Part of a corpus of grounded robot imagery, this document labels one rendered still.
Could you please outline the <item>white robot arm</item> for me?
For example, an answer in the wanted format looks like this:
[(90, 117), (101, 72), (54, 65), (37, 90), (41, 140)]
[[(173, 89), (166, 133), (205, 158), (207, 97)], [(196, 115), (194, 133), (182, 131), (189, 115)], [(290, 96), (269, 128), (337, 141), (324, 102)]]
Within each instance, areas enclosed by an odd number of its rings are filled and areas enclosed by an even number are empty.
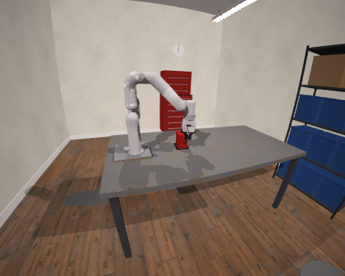
[[(149, 74), (150, 76), (148, 76)], [(158, 73), (131, 72), (124, 80), (124, 100), (125, 107), (128, 109), (125, 121), (129, 140), (129, 146), (124, 147), (124, 149), (132, 155), (141, 154), (144, 151), (139, 127), (140, 103), (136, 96), (136, 85), (137, 83), (140, 84), (143, 77), (145, 79), (142, 84), (151, 84), (177, 111), (185, 111), (185, 119), (194, 119), (196, 117), (194, 115), (195, 101), (182, 100)]]

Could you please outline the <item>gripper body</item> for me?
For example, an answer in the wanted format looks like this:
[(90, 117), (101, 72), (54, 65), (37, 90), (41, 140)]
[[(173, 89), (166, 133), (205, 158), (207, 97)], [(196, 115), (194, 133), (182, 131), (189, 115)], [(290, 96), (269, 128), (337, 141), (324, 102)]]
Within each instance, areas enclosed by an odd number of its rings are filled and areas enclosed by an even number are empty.
[(183, 132), (188, 132), (188, 129), (187, 129), (186, 125), (194, 126), (194, 130), (195, 130), (195, 119), (185, 119), (185, 118), (183, 118), (182, 128), (181, 128), (181, 129), (183, 129)]

